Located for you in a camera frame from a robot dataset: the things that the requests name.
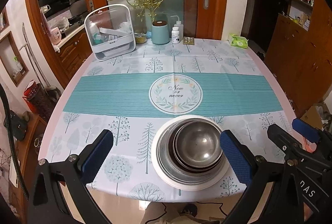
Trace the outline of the patterned teal tablecloth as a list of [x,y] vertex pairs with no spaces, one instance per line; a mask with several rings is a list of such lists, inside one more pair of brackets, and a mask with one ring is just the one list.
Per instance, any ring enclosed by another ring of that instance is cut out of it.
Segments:
[[284,153],[268,139],[267,129],[277,124],[291,132],[295,117],[273,74],[251,49],[207,39],[196,39],[193,46],[146,42],[106,61],[87,59],[52,113],[39,157],[63,161],[109,129],[114,145],[91,188],[151,202],[194,202],[244,191],[232,169],[202,191],[171,187],[158,176],[153,138],[180,115],[206,117],[231,130],[253,154],[277,163]]

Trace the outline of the white pill bottle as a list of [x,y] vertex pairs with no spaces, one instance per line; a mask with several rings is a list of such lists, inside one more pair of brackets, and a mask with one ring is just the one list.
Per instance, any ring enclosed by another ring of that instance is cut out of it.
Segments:
[[173,44],[178,44],[180,42],[180,32],[179,27],[174,26],[171,31],[171,38]]

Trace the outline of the white squeeze bottle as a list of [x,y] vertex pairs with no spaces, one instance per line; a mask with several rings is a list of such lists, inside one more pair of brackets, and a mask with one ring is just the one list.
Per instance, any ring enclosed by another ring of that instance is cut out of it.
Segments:
[[178,15],[172,15],[171,17],[176,18],[176,23],[174,24],[174,27],[179,28],[179,39],[183,40],[183,31],[184,31],[184,26],[182,21],[180,20]]

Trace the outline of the red basket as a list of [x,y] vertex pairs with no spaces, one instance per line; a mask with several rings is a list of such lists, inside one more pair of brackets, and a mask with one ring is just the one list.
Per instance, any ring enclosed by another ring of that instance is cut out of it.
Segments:
[[22,98],[32,113],[43,113],[44,94],[40,84],[35,80],[31,80],[26,86]]

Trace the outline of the green wet wipes pack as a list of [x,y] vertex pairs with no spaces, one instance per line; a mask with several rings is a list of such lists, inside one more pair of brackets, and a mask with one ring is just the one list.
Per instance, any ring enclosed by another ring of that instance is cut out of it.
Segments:
[[248,48],[248,40],[245,37],[237,36],[236,34],[229,34],[228,42],[233,47]]

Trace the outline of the clear white storage box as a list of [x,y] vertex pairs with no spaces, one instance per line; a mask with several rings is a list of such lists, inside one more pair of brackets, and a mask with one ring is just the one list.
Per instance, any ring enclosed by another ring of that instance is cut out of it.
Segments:
[[85,18],[84,27],[98,61],[125,55],[136,48],[131,13],[124,4],[107,5],[92,11]]

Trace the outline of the small glass jar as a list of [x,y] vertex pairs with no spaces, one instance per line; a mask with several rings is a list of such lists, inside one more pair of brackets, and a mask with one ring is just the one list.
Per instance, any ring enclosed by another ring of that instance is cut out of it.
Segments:
[[136,44],[144,44],[147,41],[147,36],[142,33],[134,34]]

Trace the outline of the yellow blister pack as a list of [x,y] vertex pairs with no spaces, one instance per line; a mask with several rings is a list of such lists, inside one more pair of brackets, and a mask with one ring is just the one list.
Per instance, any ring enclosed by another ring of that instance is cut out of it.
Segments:
[[194,37],[184,37],[183,38],[183,44],[185,44],[185,45],[194,45],[195,44]]

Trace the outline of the teal canister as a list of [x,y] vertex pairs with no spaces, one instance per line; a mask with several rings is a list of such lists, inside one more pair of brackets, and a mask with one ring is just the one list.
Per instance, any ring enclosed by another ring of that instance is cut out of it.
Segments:
[[153,44],[163,45],[169,42],[169,30],[166,21],[159,20],[152,23],[151,39]]

